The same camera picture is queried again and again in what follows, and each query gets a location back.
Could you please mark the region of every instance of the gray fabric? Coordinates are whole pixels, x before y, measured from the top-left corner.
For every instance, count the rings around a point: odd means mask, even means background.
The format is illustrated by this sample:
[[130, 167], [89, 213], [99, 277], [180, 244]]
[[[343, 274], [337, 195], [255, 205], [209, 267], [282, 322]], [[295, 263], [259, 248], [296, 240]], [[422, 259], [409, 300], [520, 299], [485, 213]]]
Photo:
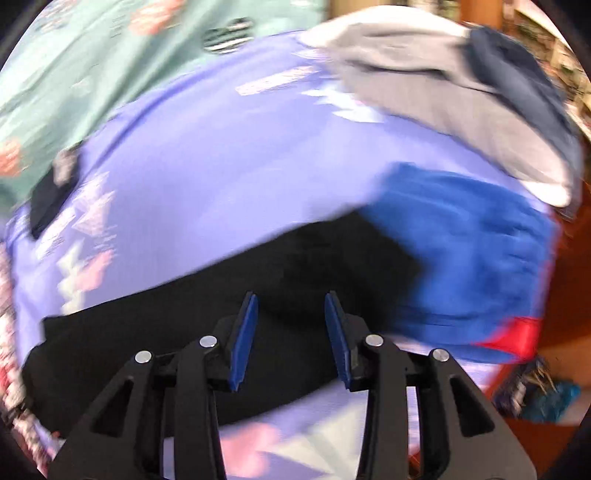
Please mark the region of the gray fabric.
[[412, 27], [357, 24], [328, 51], [331, 68], [360, 100], [460, 138], [513, 177], [570, 191], [558, 153], [471, 73], [466, 42]]

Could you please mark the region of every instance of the metal pin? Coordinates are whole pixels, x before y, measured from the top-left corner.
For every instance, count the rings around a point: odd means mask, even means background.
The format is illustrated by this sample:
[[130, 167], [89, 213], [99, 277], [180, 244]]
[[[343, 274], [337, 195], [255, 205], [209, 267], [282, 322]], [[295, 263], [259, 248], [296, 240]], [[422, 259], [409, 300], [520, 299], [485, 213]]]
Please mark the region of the metal pin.
[[199, 340], [199, 345], [203, 348], [212, 348], [217, 345], [217, 338], [213, 335], [206, 335], [205, 337], [201, 337]]
[[369, 346], [382, 346], [384, 344], [384, 339], [379, 335], [372, 333], [371, 335], [365, 337], [365, 343], [367, 343]]
[[150, 360], [152, 360], [152, 354], [147, 350], [142, 350], [141, 352], [135, 354], [135, 361], [139, 364], [146, 364]]
[[447, 362], [449, 360], [449, 352], [443, 348], [438, 348], [433, 351], [433, 358], [439, 362]]

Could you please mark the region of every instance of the pink heart print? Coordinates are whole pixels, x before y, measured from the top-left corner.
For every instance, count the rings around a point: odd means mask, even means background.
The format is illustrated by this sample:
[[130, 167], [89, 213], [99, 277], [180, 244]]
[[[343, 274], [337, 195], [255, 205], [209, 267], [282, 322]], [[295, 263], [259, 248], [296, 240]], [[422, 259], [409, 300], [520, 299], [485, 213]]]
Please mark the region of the pink heart print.
[[76, 287], [81, 291], [95, 290], [103, 283], [105, 268], [111, 263], [113, 251], [101, 252], [92, 258], [76, 278]]
[[0, 144], [0, 176], [16, 177], [20, 172], [21, 144], [8, 140]]
[[235, 435], [224, 438], [222, 455], [226, 474], [241, 478], [257, 478], [269, 470], [265, 453], [279, 441], [279, 430], [266, 423], [251, 423]]
[[129, 28], [138, 35], [156, 35], [175, 16], [186, 0], [157, 0], [140, 8], [133, 18]]

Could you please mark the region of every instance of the navy blue fabric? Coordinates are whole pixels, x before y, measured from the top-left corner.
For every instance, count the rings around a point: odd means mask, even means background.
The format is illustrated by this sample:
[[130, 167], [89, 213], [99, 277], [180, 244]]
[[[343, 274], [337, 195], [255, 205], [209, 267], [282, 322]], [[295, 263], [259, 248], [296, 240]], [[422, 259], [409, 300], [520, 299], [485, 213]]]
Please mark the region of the navy blue fabric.
[[573, 175], [572, 217], [581, 202], [583, 156], [576, 127], [564, 107], [564, 96], [523, 45], [488, 27], [473, 28], [467, 58], [476, 77], [497, 89], [515, 110], [556, 149]]
[[535, 316], [554, 222], [502, 187], [400, 165], [362, 215], [419, 260], [423, 275], [398, 308], [395, 332], [431, 345], [466, 346], [506, 321]]

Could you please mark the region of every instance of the mint green fabric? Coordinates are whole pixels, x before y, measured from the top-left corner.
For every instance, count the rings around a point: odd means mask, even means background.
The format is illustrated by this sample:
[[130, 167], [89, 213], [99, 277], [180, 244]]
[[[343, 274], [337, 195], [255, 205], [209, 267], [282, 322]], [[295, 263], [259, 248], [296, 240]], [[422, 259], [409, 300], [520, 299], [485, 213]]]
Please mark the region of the mint green fabric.
[[0, 221], [53, 158], [143, 92], [218, 58], [203, 34], [238, 18], [253, 36], [310, 28], [326, 0], [54, 0], [0, 72]]

